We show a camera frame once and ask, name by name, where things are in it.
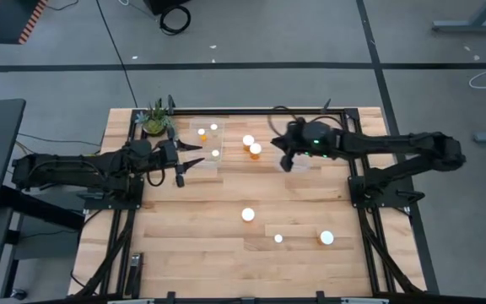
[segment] tabletop wood plank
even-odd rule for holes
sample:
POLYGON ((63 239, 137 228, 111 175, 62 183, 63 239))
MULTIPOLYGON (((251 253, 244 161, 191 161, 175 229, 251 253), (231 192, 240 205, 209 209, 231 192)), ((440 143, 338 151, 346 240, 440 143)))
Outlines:
MULTIPOLYGON (((359 108, 359 113, 364 133, 386 134, 380 108, 359 108)), ((111 110, 102 152, 121 148, 130 115, 130 109, 111 110)), ((196 140, 196 119, 203 117, 175 118, 184 142, 196 140)), ((165 297, 168 291, 176 291, 178 297, 302 297, 314 296, 317 290, 327 296, 370 296, 358 216, 349 201, 348 163, 306 158, 300 171, 284 173, 278 165, 282 152, 269 143, 274 132, 265 116, 210 119, 224 126, 221 161, 191 168, 184 188, 176 186, 172 170, 162 186, 146 183, 131 245, 131 252, 145 256, 141 297, 165 297), (262 145, 259 160, 251 160, 242 148, 242 137, 248 133, 262 145), (256 212, 250 223, 240 217, 246 207, 256 212), (335 235, 331 246, 317 240, 324 230, 335 235), (274 242, 276 234, 283 235, 282 243, 274 242)), ((274 117, 273 125, 284 130, 289 119, 274 117)), ((180 157, 191 159, 189 153, 180 157)), ((392 163, 391 155, 370 157, 371 166, 392 163)), ((158 172, 152 174, 154 180, 159 177, 158 172)), ((392 209, 381 214, 390 254, 424 289, 408 218, 392 209)), ((83 282, 105 256, 112 215, 102 211, 84 228, 74 267, 74 275, 83 282)), ((383 290, 383 269, 375 259, 383 290)), ((118 265, 116 260, 112 291, 118 265)), ((71 282, 69 293, 76 290, 79 286, 71 282)))

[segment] plant pot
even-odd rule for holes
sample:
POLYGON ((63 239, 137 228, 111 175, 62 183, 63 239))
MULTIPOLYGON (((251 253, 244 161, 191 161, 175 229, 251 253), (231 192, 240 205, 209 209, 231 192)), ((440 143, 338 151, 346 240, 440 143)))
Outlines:
POLYGON ((158 131, 157 133, 151 133, 150 131, 146 130, 145 126, 142 126, 142 130, 151 137, 159 137, 166 133, 166 127, 162 128, 162 130, 158 131))

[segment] wooden table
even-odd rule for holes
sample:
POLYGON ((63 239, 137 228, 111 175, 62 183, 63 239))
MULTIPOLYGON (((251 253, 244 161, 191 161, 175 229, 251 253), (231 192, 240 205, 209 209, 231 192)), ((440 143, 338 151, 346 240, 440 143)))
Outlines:
MULTIPOLYGON (((380 108, 359 108, 359 114, 364 133, 386 134, 380 108)), ((111 110, 102 152, 121 148, 130 116, 130 109, 111 110)), ((190 129, 194 118, 175 119, 184 142, 197 136, 190 129)), ((317 290, 326 296, 371 296, 358 216, 349 200, 348 163, 314 157, 307 170, 281 172, 281 152, 269 144, 274 134, 265 116, 218 119, 225 123, 219 166, 193 167, 184 188, 177 188, 173 171, 166 172, 161 187, 146 183, 131 245, 131 253, 145 256, 141 297, 164 298, 168 291, 192 298, 313 297, 317 290), (248 133, 262 144, 260 160, 251 160, 242 149, 241 139, 248 133), (241 220, 245 207, 256 212, 251 223, 241 220), (323 230, 334 234, 331 246, 318 243, 323 230), (282 243, 275 243, 276 234, 283 235, 282 243)), ((289 119, 273 120, 283 126, 289 119)), ((392 163, 391 155, 370 157, 371 166, 392 163)), ((105 256, 112 215, 104 210, 84 228, 74 266, 74 275, 83 282, 105 256)), ((424 289, 408 217, 393 209, 382 209, 381 215, 391 256, 424 289)), ((383 290, 377 254, 375 260, 383 290)), ((116 260, 110 291, 115 290, 118 265, 116 260)), ((69 293, 79 289, 72 282, 69 293)))

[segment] black metal frame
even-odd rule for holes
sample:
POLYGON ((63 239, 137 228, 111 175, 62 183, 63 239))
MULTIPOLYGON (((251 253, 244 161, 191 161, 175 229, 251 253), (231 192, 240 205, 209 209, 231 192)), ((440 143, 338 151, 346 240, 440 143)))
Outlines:
MULTIPOLYGON (((128 135, 127 135, 127 140, 131 141, 134 140, 134 135, 136 133, 136 128, 137 124, 134 122, 134 117, 143 110, 140 109, 134 109, 132 110, 132 115, 130 119, 130 125, 128 129, 128 135)), ((295 115, 323 115, 323 112, 321 112, 320 108, 294 108, 290 112, 285 111, 285 110, 272 110, 270 108, 254 108, 254 109, 238 109, 238 108, 231 108, 231 109, 174 109, 174 116, 226 116, 226 115, 287 115, 289 113, 295 114, 295 115)), ((327 114, 329 115, 337 115, 340 116, 341 123, 343 125, 343 128, 349 129, 349 124, 348 120, 351 121, 354 125, 354 130, 356 133, 362 133, 362 127, 361 127, 361 122, 359 120, 359 111, 357 108, 347 108, 347 109, 328 109, 327 114)), ((147 138, 147 134, 142 131, 140 138, 147 138)), ((364 170, 369 168, 369 160, 367 157, 364 157, 362 160, 362 165, 364 170)), ((358 176, 358 171, 357 171, 357 166, 355 160, 351 160, 348 162, 349 168, 350 168, 350 176, 351 177, 356 177, 358 176)), ((381 293, 381 288, 380 284, 378 281, 378 275, 376 272, 376 265, 375 265, 375 260, 374 260, 374 253, 372 251, 373 246, 370 243, 370 241, 365 237, 364 234, 364 226, 369 224, 369 221, 367 220, 367 214, 365 209, 363 208, 357 208, 358 217, 359 217, 359 224, 360 228, 362 231, 362 241, 364 244, 364 254, 365 254, 365 260, 367 263, 367 269, 369 272, 369 280, 370 280, 370 287, 372 290, 373 295, 379 295, 381 293)), ((384 231, 383 231, 383 226, 381 223, 381 215, 380 215, 380 210, 377 207, 371 208, 371 213, 372 213, 372 218, 374 221, 374 231, 376 233, 376 236, 382 245, 382 248, 385 249, 387 252, 387 246, 386 246, 386 238, 384 236, 384 231)), ((132 223, 135 218, 136 211, 135 210, 129 210, 127 213, 127 220, 130 220, 132 223)), ((108 245, 108 250, 110 250, 113 246, 113 241, 116 239, 116 236, 119 232, 119 222, 121 221, 121 215, 122 212, 120 210, 115 210, 114 211, 114 217, 112 220, 112 225, 111 225, 111 231, 110 231, 110 236, 109 236, 109 245, 108 245)), ((413 226, 413 234, 415 235, 416 242, 418 240, 421 240, 421 237, 418 237, 418 234, 423 233, 423 240, 424 240, 424 232, 420 231, 419 229, 423 228, 422 226, 413 226)), ((124 286, 125 286, 125 278, 127 276, 127 265, 129 263, 129 253, 130 253, 130 246, 131 246, 131 239, 126 242, 122 249, 122 254, 121 254, 121 261, 120 261, 120 268, 119 268, 119 274, 117 278, 117 288, 116 288, 116 293, 118 295, 123 294, 124 286)), ((420 251, 420 255, 423 254, 424 256, 429 256, 429 249, 427 247, 426 241, 424 243, 418 243, 418 250, 420 251)), ((423 262, 425 260, 421 260, 422 262, 422 267, 425 269, 425 265, 423 265, 423 262)), ((382 261, 382 266, 385 272, 386 276, 386 289, 387 291, 391 294, 394 294, 396 292, 395 288, 395 280, 392 276, 392 270, 388 268, 388 266, 382 261)), ((110 276, 111 276, 111 271, 107 272, 103 284, 100 289, 100 294, 101 295, 106 295, 108 292, 108 283, 110 281, 110 276)), ((435 278, 429 278, 430 281, 435 281, 435 278)), ((170 300, 170 294, 166 299, 155 299, 155 302, 164 302, 166 300, 166 303, 173 303, 174 299, 170 300)), ((219 302, 219 301, 242 301, 241 299, 177 299, 178 302, 181 301, 189 301, 189 302, 219 302)), ((328 298, 323 295, 323 292, 317 291, 317 297, 311 297, 311 298, 278 298, 278 299, 266 299, 266 298, 261 298, 260 302, 282 302, 282 303, 288 303, 288 302, 297 302, 297 303, 304 303, 304 302, 313 302, 316 303, 318 300, 319 303, 328 303, 328 302, 339 302, 341 301, 341 298, 335 297, 335 298, 328 298)))

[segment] potted plant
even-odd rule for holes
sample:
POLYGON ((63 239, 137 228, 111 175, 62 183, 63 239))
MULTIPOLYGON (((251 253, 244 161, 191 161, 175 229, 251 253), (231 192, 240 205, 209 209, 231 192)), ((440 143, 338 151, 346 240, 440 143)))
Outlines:
POLYGON ((168 110, 162 107, 162 100, 155 102, 155 108, 149 104, 146 112, 137 114, 136 123, 142 123, 142 129, 150 136, 158 137, 166 132, 167 127, 173 127, 168 117, 168 110))

